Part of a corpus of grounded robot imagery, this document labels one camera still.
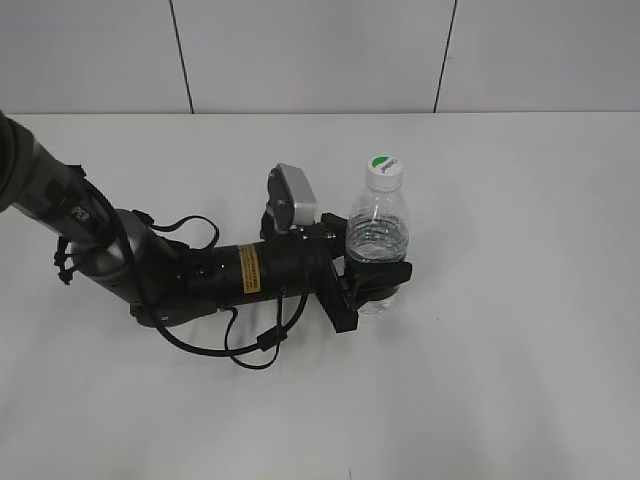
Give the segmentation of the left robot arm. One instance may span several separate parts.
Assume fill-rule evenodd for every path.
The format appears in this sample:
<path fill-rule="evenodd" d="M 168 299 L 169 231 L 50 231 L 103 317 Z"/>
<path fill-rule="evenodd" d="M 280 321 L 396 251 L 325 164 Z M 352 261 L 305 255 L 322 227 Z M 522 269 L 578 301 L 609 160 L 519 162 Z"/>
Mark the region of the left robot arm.
<path fill-rule="evenodd" d="M 234 307 L 313 294 L 337 332 L 352 331 L 358 309 L 407 282 L 404 260 L 364 263 L 346 251 L 347 222 L 317 215 L 304 172 L 278 164 L 256 243 L 192 248 L 137 210 L 109 213 L 84 170 L 56 160 L 16 121 L 1 121 L 1 205 L 56 233 L 60 279 L 80 273 L 124 300 L 144 326 L 178 326 Z"/>

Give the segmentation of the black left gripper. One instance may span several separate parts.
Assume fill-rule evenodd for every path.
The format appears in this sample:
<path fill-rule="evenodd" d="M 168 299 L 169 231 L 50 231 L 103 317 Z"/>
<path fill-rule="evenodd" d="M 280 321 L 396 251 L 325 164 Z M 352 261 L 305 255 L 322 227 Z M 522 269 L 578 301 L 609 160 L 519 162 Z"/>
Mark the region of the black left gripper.
<path fill-rule="evenodd" d="M 306 292 L 316 296 L 336 332 L 354 331 L 358 325 L 355 310 L 380 313 L 389 309 L 399 286 L 411 279 L 413 265 L 347 257 L 346 281 L 341 279 L 334 260 L 345 255 L 347 227 L 347 219 L 323 213 L 321 220 L 310 226 L 279 234 L 265 213 L 259 242 L 191 253 L 185 267 L 186 291 L 219 306 Z"/>

